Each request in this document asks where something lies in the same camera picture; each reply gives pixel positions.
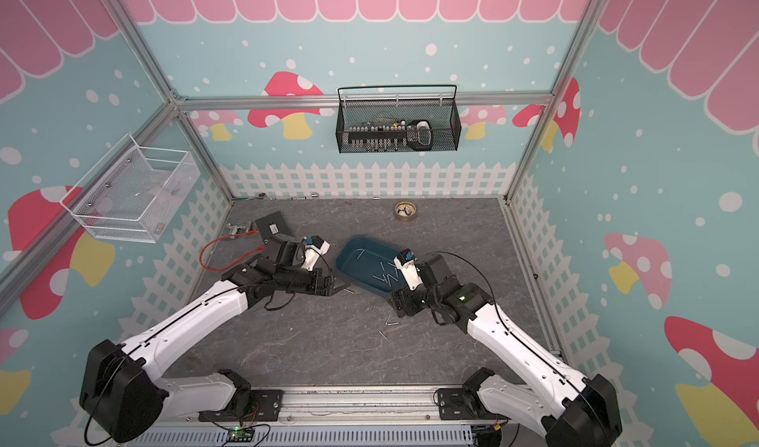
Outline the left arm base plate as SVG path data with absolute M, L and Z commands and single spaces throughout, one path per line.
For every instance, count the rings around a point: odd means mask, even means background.
M 220 411 L 201 411 L 201 422 L 277 421 L 283 404 L 283 390 L 239 390 Z

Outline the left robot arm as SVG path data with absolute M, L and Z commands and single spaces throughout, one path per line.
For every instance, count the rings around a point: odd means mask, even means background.
M 239 374 L 221 369 L 168 379 L 165 372 L 217 328 L 278 292 L 329 297 L 342 290 L 325 259 L 329 249 L 318 236 L 274 236 L 164 321 L 123 342 L 97 344 L 88 354 L 79 398 L 88 421 L 118 443 L 180 415 L 242 421 L 254 403 L 250 383 Z

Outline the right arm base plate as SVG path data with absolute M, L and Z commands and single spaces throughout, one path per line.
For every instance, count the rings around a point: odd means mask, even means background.
M 442 421 L 507 421 L 491 413 L 474 391 L 467 388 L 440 388 L 433 395 Z

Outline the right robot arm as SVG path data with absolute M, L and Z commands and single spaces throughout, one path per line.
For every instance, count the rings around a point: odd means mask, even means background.
M 404 287 L 389 302 L 399 317 L 424 310 L 437 324 L 456 326 L 503 361 L 522 381 L 495 374 L 474 382 L 478 402 L 543 436 L 549 446 L 612 446 L 623 426 L 618 395 L 602 375 L 587 377 L 537 343 L 496 303 L 491 285 L 460 283 L 446 253 L 416 257 L 405 249 L 393 260 Z

